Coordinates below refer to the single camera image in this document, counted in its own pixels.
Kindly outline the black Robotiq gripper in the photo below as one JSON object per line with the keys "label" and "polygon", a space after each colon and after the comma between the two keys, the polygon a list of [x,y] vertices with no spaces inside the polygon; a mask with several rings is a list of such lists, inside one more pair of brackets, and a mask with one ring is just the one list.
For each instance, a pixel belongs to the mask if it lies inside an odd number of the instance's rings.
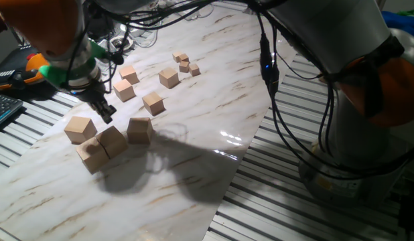
{"label": "black Robotiq gripper", "polygon": [[77,92],[76,97],[83,102],[89,102],[89,106],[100,115],[106,124],[109,124],[113,121],[112,115],[117,110],[105,100],[105,92],[103,83],[93,82],[83,91]]}

